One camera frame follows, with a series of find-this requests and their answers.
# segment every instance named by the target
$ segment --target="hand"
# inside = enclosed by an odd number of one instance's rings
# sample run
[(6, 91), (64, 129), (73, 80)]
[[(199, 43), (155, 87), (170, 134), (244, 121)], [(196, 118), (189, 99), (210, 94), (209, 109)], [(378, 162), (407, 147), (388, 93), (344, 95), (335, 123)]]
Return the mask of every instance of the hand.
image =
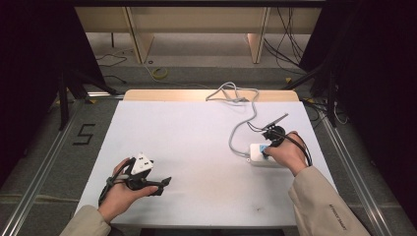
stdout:
[[(129, 158), (120, 162), (113, 170), (113, 175)], [(105, 200), (98, 208), (98, 212), (103, 216), (106, 223), (115, 218), (117, 215), (125, 212), (130, 205), (137, 199), (153, 194), (157, 190), (156, 186), (148, 186), (141, 190), (133, 191), (125, 183), (115, 184), (107, 193)]]
[[(288, 134), (288, 137), (303, 146), (304, 143), (296, 134), (297, 132), (292, 131)], [(264, 153), (272, 156), (280, 165), (290, 169), (294, 176), (304, 168), (307, 168), (306, 157), (304, 156), (303, 151), (288, 139), (285, 139), (278, 147), (267, 147), (264, 150)]]

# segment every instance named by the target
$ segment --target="white table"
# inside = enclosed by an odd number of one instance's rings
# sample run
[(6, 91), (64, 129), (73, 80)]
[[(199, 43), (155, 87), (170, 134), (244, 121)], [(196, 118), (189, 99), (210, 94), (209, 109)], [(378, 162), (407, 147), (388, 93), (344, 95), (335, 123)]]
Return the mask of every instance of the white table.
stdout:
[[(279, 125), (287, 132), (299, 132), (314, 165), (333, 183), (302, 103), (264, 101), (256, 106), (259, 114), (252, 122), (256, 126), (264, 126), (287, 112), (289, 115)], [(161, 197), (136, 201), (113, 223), (154, 228), (295, 225), (287, 195), (293, 181), (290, 171), (252, 166), (229, 149), (232, 128), (252, 112), (249, 102), (232, 106), (219, 101), (120, 101), (78, 208), (97, 206), (114, 166), (142, 151), (154, 160), (148, 179), (160, 181), (171, 176), (171, 183)], [(235, 148), (242, 151), (247, 151), (249, 144), (265, 142), (260, 133), (246, 125), (233, 139)]]

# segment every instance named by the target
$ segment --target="handheld controller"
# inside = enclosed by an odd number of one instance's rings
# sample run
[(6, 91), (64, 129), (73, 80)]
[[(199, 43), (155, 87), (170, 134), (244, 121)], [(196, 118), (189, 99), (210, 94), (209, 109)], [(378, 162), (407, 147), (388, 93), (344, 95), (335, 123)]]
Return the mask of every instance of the handheld controller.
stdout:
[[(119, 175), (126, 167), (128, 167), (126, 171)], [(157, 186), (158, 190), (150, 196), (161, 196), (163, 193), (163, 188), (169, 185), (171, 177), (163, 179), (161, 182), (148, 181), (147, 177), (152, 169), (153, 161), (149, 160), (143, 153), (140, 152), (137, 158), (132, 157), (130, 160), (125, 162), (125, 164), (116, 172), (116, 174), (107, 178), (106, 186), (102, 190), (98, 199), (98, 205), (100, 206), (104, 201), (107, 192), (110, 191), (110, 189), (115, 184), (120, 183), (125, 183), (129, 189), (134, 191), (141, 190), (147, 186)]]

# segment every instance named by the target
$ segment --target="right hand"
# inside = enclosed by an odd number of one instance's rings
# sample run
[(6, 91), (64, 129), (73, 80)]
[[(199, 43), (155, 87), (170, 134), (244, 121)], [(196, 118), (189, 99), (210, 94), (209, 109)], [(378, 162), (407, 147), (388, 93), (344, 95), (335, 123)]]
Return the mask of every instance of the right hand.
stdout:
[[(295, 134), (297, 134), (297, 132), (292, 131), (288, 134), (288, 137), (303, 146), (303, 141)], [(285, 139), (278, 147), (267, 147), (264, 150), (264, 153), (272, 156), (280, 165), (290, 169), (294, 176), (301, 170), (307, 168), (306, 156), (304, 156), (303, 151), (288, 139)]]

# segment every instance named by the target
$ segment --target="jacket sleeve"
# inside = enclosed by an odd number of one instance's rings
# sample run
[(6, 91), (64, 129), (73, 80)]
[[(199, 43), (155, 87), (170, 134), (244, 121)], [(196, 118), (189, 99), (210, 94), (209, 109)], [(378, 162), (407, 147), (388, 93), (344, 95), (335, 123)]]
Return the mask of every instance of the jacket sleeve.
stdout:
[(370, 235), (316, 167), (298, 173), (289, 197), (301, 235)]
[(61, 236), (90, 235), (106, 236), (110, 226), (93, 206), (83, 206), (67, 224)]

